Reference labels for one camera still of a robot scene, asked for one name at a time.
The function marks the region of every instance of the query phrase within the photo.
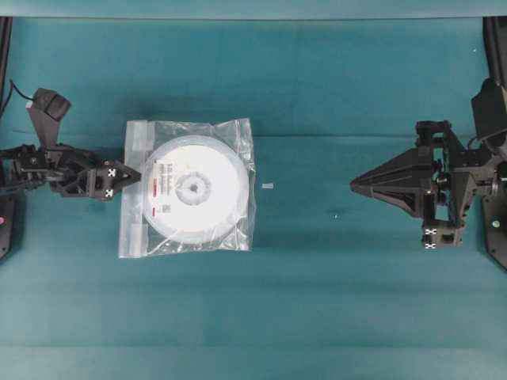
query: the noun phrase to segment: white sticker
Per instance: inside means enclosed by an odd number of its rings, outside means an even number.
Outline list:
[[[173,163],[155,161],[153,164],[153,216],[171,212],[170,196],[173,191]]]

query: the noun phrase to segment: cable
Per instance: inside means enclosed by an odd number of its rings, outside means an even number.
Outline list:
[[[9,104],[9,101],[10,101],[10,98],[13,96],[13,89],[17,92],[17,94],[22,97],[23,99],[26,99],[27,101],[33,101],[34,99],[31,98],[31,97],[27,97],[26,95],[24,95],[18,88],[17,86],[14,84],[14,82],[12,81],[12,79],[9,80],[10,82],[10,87],[9,87],[9,93],[7,94],[7,98],[6,98],[6,101],[3,103],[3,106],[0,108],[0,119],[2,118],[3,116],[3,112],[6,110],[7,108],[7,105]]]
[[[469,150],[470,150],[470,149],[472,149],[472,144],[474,143],[474,141],[475,141],[476,139],[477,139],[477,136],[472,137],[472,138],[470,139],[470,141],[468,142],[468,144],[467,144],[467,148],[468,148]]]

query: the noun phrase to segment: small white object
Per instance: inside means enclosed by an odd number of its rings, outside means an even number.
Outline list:
[[[246,215],[246,167],[218,139],[187,135],[166,142],[147,159],[143,180],[144,217],[171,241],[214,241]]]

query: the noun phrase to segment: plastic bag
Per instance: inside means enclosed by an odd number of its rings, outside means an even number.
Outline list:
[[[248,119],[129,121],[125,164],[142,180],[122,193],[119,257],[250,249],[256,204]]]

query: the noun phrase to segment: teal fabric surface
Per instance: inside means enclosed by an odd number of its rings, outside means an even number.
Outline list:
[[[483,17],[507,13],[504,0],[2,0],[0,14],[198,20],[343,20]]]
[[[478,204],[461,249],[427,252],[418,220],[348,186],[417,120],[473,133],[480,19],[17,19],[8,76],[71,99],[60,141],[110,154],[129,119],[250,117],[258,209],[251,253],[119,260],[119,198],[20,199],[1,378],[505,378],[507,275]],[[1,127],[36,142],[18,97]]]

